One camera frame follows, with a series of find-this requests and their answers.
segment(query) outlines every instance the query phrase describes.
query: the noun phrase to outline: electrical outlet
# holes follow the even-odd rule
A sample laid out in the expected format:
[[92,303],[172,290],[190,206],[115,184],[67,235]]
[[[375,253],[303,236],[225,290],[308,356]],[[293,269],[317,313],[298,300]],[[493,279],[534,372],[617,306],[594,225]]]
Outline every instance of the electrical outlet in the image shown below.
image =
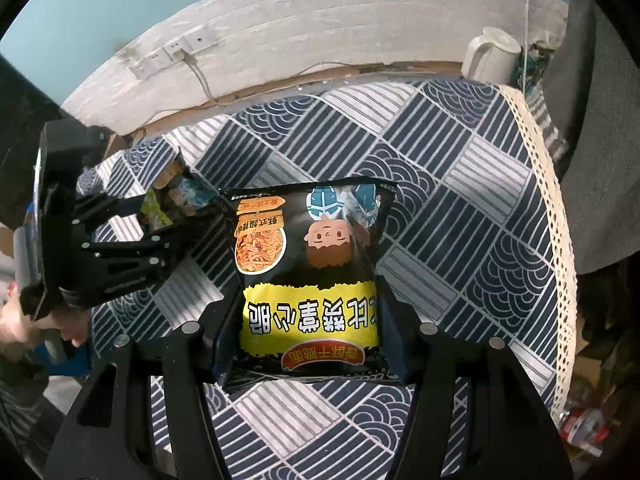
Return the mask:
[[189,43],[191,53],[209,48],[216,43],[218,35],[212,25],[201,25],[185,32],[182,37]]
[[145,63],[144,59],[141,59],[137,63],[131,63],[129,65],[129,70],[131,70],[133,74],[140,79],[140,81],[149,79],[154,74],[150,67]]
[[162,47],[156,48],[151,54],[146,56],[145,59],[151,69],[155,70],[154,73],[169,68],[174,64],[174,58]]
[[182,36],[178,36],[177,38],[173,38],[171,41],[164,44],[164,50],[171,56],[174,62],[182,61],[184,58],[180,57],[179,52],[181,50],[185,51],[186,54],[190,54],[193,52],[191,45],[187,40]]
[[173,58],[161,47],[156,48],[151,54],[143,57],[139,62],[130,64],[129,69],[140,81],[144,81],[161,70],[169,68],[173,64]]

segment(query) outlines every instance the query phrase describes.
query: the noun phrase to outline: white wall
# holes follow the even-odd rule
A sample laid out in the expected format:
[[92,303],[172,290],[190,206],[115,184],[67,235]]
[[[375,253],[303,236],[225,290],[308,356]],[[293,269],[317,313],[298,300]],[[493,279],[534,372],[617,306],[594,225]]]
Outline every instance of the white wall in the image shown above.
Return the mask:
[[[531,0],[530,38],[545,31],[561,37],[565,16],[561,0]],[[128,70],[132,60],[202,23],[211,23],[221,38],[196,55],[212,94],[219,96],[287,78],[315,63],[460,61],[485,25],[503,28],[522,43],[524,0],[202,0],[121,49],[63,107],[85,124],[126,134],[160,110],[204,103],[184,64],[147,81]]]

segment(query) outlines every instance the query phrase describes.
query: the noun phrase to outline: lace trim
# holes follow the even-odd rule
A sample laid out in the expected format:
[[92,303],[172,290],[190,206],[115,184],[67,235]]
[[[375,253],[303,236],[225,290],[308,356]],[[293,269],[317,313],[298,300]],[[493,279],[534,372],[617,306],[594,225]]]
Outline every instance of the lace trim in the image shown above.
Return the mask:
[[542,131],[529,112],[519,90],[500,86],[498,90],[506,99],[520,129],[524,145],[529,153],[538,188],[546,205],[551,247],[558,290],[558,357],[556,359],[556,394],[551,409],[554,421],[559,420],[566,403],[571,383],[575,355],[575,316],[577,309],[577,283],[575,278],[574,251],[564,212],[560,185],[554,173],[551,157],[546,150]]

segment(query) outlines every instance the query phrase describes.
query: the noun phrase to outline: patterned tablecloth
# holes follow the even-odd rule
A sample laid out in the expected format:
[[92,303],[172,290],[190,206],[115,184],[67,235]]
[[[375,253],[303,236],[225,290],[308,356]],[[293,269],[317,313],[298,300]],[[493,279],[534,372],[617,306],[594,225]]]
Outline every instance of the patterned tablecloth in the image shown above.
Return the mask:
[[[378,272],[422,319],[447,333],[473,341],[503,338],[547,407],[557,411],[572,353],[571,336],[567,344],[559,333],[573,329],[562,314],[575,292],[554,241],[554,221],[561,223],[556,213],[563,213],[548,197],[557,183],[548,173],[547,183],[537,169],[546,153],[536,151],[541,144],[530,140],[536,133],[523,126],[513,96],[463,80],[386,80],[297,95],[117,153],[86,172],[78,189],[142,194],[178,149],[216,187],[354,173],[395,180],[399,192]],[[97,240],[141,236],[135,217],[111,219],[95,234]],[[118,334],[146,340],[197,319],[222,297],[233,272],[222,225],[214,224],[164,284],[95,309],[96,353]],[[444,474],[455,471],[462,456],[465,389],[459,380]],[[385,476],[398,446],[412,390],[275,381],[233,402],[210,385],[207,398],[235,479],[375,479]],[[152,404],[156,442],[170,450],[162,378],[152,379]]]

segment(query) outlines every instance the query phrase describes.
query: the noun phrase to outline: snack bag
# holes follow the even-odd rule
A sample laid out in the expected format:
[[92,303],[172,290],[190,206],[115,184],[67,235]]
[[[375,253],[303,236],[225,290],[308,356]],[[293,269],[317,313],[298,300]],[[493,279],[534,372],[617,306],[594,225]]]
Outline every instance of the snack bag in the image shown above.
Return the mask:
[[195,215],[217,197],[177,155],[146,192],[138,221],[145,232],[153,232]]
[[396,184],[365,176],[223,189],[244,291],[237,367],[383,379],[374,269]]

